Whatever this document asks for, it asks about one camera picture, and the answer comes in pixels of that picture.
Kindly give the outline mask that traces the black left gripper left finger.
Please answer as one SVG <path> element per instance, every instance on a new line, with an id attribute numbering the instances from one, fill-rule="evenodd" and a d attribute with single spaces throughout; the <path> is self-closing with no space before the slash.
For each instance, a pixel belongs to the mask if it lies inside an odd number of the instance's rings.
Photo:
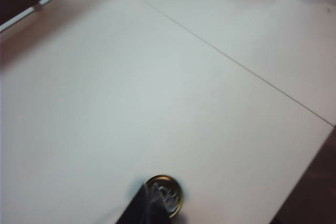
<path id="1" fill-rule="evenodd" d="M 145 184 L 142 184 L 116 224 L 146 223 L 149 193 Z"/>

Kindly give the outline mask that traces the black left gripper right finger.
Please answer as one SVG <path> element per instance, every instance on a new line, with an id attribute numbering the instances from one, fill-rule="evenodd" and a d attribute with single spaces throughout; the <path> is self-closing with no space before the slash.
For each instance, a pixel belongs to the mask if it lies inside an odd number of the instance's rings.
<path id="1" fill-rule="evenodd" d="M 160 192 L 157 184 L 153 184 L 149 190 L 148 206 L 146 207 L 146 223 L 171 223 L 171 219 L 165 207 L 163 195 Z"/>

